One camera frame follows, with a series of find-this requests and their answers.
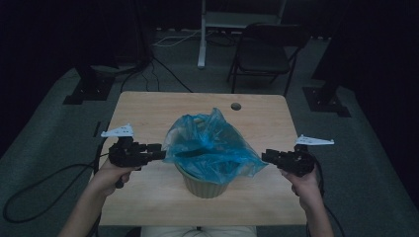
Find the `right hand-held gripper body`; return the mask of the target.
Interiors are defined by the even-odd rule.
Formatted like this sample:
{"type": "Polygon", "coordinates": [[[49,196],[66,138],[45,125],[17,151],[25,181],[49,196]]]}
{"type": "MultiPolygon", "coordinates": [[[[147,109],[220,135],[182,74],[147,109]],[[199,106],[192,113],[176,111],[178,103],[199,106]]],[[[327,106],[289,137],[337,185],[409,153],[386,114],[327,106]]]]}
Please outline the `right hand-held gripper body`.
{"type": "Polygon", "coordinates": [[[315,156],[308,151],[308,147],[333,144],[333,139],[321,139],[302,134],[295,140],[294,151],[286,152],[281,156],[279,168],[287,173],[303,177],[314,170],[317,161],[315,156]]]}

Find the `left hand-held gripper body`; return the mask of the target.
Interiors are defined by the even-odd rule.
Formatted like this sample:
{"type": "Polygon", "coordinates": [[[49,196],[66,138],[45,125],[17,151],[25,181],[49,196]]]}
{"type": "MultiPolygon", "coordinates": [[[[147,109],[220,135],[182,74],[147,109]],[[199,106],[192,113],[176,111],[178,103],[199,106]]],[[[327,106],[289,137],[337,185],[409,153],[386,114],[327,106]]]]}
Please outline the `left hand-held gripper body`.
{"type": "Polygon", "coordinates": [[[131,125],[126,125],[103,131],[102,137],[116,137],[118,141],[114,143],[108,152],[109,161],[122,168],[142,167],[148,163],[147,157],[141,152],[141,146],[133,141],[134,132],[131,125]]]}

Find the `blue plastic bag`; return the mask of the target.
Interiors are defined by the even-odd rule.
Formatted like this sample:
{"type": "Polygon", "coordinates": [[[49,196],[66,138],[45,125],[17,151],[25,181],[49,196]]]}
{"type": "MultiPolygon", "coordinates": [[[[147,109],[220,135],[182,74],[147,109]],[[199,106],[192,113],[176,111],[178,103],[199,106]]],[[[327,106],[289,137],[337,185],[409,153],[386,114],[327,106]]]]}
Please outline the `blue plastic bag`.
{"type": "Polygon", "coordinates": [[[218,108],[208,115],[179,117],[168,130],[163,149],[165,163],[218,185],[237,176],[253,177],[267,166],[218,108]]]}

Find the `green plastic bucket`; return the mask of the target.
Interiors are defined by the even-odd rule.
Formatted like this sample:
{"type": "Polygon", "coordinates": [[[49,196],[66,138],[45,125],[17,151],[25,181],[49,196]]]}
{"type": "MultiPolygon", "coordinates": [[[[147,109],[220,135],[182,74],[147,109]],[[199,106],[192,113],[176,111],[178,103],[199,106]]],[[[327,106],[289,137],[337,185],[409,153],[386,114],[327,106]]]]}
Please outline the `green plastic bucket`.
{"type": "Polygon", "coordinates": [[[216,198],[227,190],[228,185],[218,185],[199,180],[198,178],[187,173],[178,164],[176,164],[175,167],[182,175],[187,190],[198,198],[216,198]]]}

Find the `person's right hand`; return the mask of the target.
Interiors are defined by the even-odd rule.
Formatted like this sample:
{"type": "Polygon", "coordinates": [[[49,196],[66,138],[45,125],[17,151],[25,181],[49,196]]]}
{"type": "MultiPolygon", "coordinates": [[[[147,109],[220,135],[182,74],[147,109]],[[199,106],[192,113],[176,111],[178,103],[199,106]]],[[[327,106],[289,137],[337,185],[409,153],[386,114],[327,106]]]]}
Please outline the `person's right hand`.
{"type": "Polygon", "coordinates": [[[325,210],[323,199],[318,187],[316,169],[311,173],[298,177],[291,172],[281,170],[281,174],[291,182],[292,191],[299,197],[300,206],[305,211],[318,212],[325,210]]]}

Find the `person's left hand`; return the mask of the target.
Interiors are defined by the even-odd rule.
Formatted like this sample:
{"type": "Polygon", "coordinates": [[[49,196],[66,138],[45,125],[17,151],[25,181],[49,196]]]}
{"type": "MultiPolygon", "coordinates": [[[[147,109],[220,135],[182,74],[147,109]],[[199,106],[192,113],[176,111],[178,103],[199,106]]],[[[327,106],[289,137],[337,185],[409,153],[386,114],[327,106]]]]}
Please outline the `person's left hand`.
{"type": "Polygon", "coordinates": [[[106,160],[88,184],[87,192],[95,198],[106,198],[115,191],[117,181],[126,183],[134,170],[136,167],[118,167],[106,160]]]}

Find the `person's light trousers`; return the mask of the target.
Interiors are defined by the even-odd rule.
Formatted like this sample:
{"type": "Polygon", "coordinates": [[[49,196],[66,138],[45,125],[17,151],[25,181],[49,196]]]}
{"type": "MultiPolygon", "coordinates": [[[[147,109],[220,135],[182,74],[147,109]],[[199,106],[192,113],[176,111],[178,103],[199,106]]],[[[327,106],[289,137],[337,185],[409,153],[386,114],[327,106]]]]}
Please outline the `person's light trousers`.
{"type": "Polygon", "coordinates": [[[148,226],[140,237],[257,237],[255,226],[148,226]]]}

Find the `black folding chair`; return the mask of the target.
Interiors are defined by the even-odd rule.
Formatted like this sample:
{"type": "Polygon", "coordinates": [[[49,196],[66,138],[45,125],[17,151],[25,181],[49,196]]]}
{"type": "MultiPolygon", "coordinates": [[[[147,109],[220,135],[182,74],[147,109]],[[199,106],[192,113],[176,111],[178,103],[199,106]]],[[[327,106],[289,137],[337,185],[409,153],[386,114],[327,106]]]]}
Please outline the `black folding chair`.
{"type": "Polygon", "coordinates": [[[226,81],[232,80],[235,93],[238,76],[288,75],[283,96],[288,94],[293,79],[297,56],[309,42],[311,35],[302,25],[254,23],[244,28],[234,53],[226,81]]]}

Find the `white metal stand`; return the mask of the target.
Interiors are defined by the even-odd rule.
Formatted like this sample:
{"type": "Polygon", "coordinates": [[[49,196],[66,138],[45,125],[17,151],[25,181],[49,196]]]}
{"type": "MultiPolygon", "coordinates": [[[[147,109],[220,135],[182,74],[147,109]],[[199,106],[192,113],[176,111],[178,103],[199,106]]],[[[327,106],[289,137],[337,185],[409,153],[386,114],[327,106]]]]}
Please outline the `white metal stand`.
{"type": "Polygon", "coordinates": [[[206,67],[207,28],[244,29],[246,26],[257,22],[279,24],[282,21],[287,2],[288,0],[280,0],[278,12],[269,15],[208,11],[207,0],[201,0],[201,40],[197,62],[198,68],[204,69],[206,67]]]}

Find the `black stand with base plate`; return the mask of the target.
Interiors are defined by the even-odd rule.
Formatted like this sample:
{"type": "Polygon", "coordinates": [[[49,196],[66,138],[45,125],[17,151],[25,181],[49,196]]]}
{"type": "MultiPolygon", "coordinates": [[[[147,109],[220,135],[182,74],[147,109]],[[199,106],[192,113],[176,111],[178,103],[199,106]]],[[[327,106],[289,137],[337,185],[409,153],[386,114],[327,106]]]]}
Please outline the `black stand with base plate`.
{"type": "Polygon", "coordinates": [[[106,101],[111,92],[115,78],[99,75],[90,65],[75,66],[80,80],[71,95],[68,95],[64,105],[81,105],[85,101],[106,101]]]}
{"type": "Polygon", "coordinates": [[[346,67],[341,49],[342,45],[335,39],[330,41],[312,76],[324,84],[321,87],[303,87],[302,91],[312,112],[334,113],[340,118],[349,118],[348,108],[337,96],[346,67]]]}

